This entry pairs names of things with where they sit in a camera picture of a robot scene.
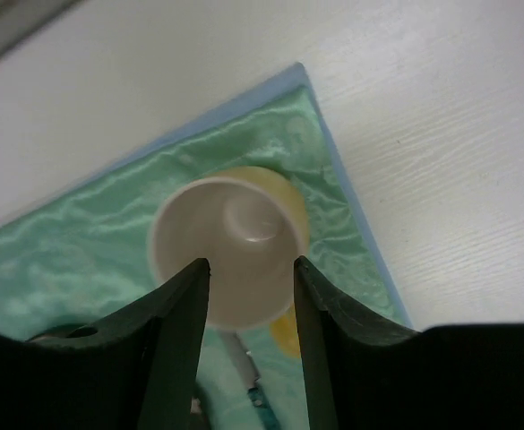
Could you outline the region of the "green patterned cloth placemat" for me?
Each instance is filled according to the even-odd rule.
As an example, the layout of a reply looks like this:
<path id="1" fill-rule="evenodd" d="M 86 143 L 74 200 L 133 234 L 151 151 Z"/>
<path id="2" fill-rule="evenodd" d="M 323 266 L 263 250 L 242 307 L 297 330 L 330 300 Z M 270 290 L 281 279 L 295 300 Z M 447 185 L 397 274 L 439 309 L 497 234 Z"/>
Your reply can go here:
<path id="1" fill-rule="evenodd" d="M 148 293 L 159 206 L 193 180 L 274 170 L 305 197 L 309 256 L 336 286 L 398 323 L 408 316 L 301 64 L 148 144 L 0 228 L 0 334 L 26 340 Z"/>

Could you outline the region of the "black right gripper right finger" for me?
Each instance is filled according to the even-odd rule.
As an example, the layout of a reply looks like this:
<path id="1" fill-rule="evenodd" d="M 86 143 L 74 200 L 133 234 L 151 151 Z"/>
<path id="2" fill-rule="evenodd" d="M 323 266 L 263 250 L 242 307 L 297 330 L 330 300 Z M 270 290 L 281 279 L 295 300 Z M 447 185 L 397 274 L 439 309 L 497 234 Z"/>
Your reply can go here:
<path id="1" fill-rule="evenodd" d="M 415 331 L 294 265 L 313 429 L 524 429 L 524 323 Z"/>

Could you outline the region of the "yellow mug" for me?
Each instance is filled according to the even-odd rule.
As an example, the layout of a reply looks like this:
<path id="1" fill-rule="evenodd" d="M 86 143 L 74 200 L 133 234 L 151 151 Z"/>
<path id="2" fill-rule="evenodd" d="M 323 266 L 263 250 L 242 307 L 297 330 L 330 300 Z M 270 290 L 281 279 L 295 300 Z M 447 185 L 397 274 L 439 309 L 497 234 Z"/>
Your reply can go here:
<path id="1" fill-rule="evenodd" d="M 158 209 L 147 235 L 157 282 L 205 258 L 208 327 L 238 333 L 268 327 L 280 350 L 300 356 L 294 261 L 307 254 L 305 199 L 283 175 L 245 166 L 182 186 Z"/>

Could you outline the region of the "knife with green handle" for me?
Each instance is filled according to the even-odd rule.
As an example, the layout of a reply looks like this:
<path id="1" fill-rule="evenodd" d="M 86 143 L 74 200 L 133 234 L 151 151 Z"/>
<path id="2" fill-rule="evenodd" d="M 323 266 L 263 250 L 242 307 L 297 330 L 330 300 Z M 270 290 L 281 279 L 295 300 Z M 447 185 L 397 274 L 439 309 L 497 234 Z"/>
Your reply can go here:
<path id="1" fill-rule="evenodd" d="M 270 401 L 260 384 L 260 372 L 253 360 L 251 351 L 246 347 L 237 333 L 220 331 L 220 339 L 229 354 L 232 364 L 245 387 L 246 394 L 264 429 L 280 430 L 282 428 Z"/>

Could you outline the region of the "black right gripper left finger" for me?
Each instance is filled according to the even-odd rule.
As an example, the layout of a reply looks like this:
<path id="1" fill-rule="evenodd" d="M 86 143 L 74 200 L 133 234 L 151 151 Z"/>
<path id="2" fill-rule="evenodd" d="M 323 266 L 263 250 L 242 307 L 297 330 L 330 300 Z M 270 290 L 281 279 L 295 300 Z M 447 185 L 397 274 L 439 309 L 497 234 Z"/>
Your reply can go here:
<path id="1" fill-rule="evenodd" d="M 0 335 L 0 429 L 186 429 L 209 284 L 198 259 L 64 337 Z"/>

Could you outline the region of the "dark rimmed dinner plate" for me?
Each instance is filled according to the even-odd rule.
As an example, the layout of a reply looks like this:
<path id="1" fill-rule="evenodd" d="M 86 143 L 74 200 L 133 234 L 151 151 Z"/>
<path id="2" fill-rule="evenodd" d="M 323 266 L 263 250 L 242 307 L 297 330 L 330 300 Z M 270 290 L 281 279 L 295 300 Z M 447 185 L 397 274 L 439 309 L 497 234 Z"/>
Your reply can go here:
<path id="1" fill-rule="evenodd" d="M 29 343 L 44 343 L 51 340 L 67 339 L 74 331 L 80 329 L 82 325 L 80 323 L 68 323 L 57 325 L 44 330 L 31 338 L 27 339 Z"/>

